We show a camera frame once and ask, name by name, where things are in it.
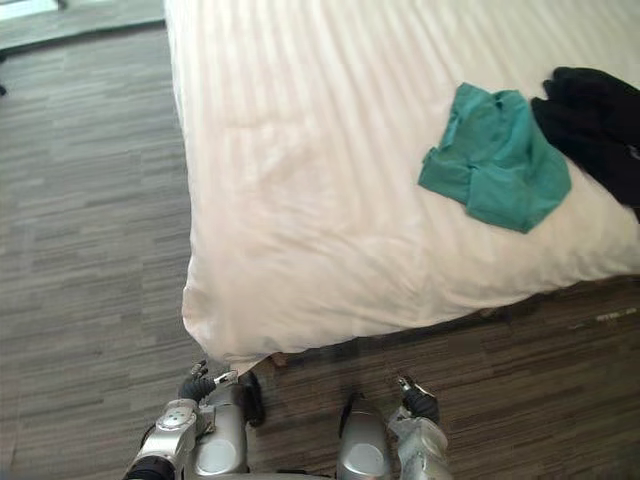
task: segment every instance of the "white bedsheet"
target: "white bedsheet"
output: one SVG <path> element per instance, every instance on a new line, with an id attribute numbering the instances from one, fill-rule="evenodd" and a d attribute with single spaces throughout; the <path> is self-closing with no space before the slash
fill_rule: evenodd
<path id="1" fill-rule="evenodd" d="M 636 0 L 166 7 L 193 215 L 183 316 L 212 357 L 243 369 L 640 271 L 633 213 L 571 162 L 571 193 L 527 235 L 416 185 L 463 81 L 535 96 L 568 65 L 637 85 Z"/>

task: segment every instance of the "black cloth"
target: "black cloth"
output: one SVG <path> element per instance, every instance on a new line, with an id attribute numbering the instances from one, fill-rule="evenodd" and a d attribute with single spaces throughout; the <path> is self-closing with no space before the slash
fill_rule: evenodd
<path id="1" fill-rule="evenodd" d="M 553 146 L 640 219 L 640 91 L 608 73 L 559 67 L 531 108 Z"/>

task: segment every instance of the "green cloth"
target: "green cloth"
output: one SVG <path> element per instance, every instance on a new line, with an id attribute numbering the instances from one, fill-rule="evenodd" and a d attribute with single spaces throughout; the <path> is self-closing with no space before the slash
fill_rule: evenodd
<path id="1" fill-rule="evenodd" d="M 526 233 L 567 195 L 562 155 L 515 90 L 460 85 L 440 145 L 424 159 L 418 183 L 466 205 L 478 220 Z"/>

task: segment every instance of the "laminate flooring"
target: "laminate flooring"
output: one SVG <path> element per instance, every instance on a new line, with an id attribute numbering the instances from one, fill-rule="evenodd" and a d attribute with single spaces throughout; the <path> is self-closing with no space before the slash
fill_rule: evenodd
<path id="1" fill-rule="evenodd" d="M 0 78 L 1 469 L 118 479 L 201 357 L 180 320 L 190 214 L 166 34 L 17 56 Z M 439 396 L 458 478 L 638 477 L 639 307 L 637 280 L 613 279 L 261 364 L 251 466 L 333 474 L 349 393 L 388 415 L 400 371 Z"/>

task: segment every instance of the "clothing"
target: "clothing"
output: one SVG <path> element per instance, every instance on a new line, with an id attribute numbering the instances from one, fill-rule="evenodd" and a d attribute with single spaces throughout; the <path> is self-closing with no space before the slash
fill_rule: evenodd
<path id="1" fill-rule="evenodd" d="M 543 86 L 549 100 L 531 108 L 547 140 L 620 203 L 640 207 L 640 91 L 590 68 L 557 68 Z"/>
<path id="2" fill-rule="evenodd" d="M 562 155 L 515 90 L 489 93 L 463 83 L 440 145 L 424 159 L 418 183 L 466 205 L 486 223 L 526 233 L 567 195 Z"/>

